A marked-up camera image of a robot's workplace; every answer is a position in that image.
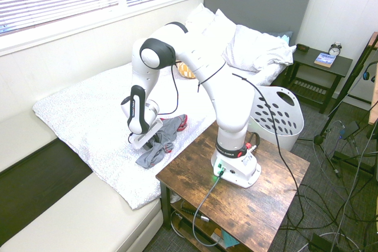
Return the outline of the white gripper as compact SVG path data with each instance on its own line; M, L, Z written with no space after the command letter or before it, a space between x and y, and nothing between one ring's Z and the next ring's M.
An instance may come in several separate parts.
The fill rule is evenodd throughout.
M141 147L143 147L145 150L151 149L153 145L149 140L153 137L154 141L156 143L159 143L159 136L157 134L157 131L159 131L162 126L162 120L160 118L157 118L146 133L140 135L132 133L129 137L129 143L134 149L140 149Z

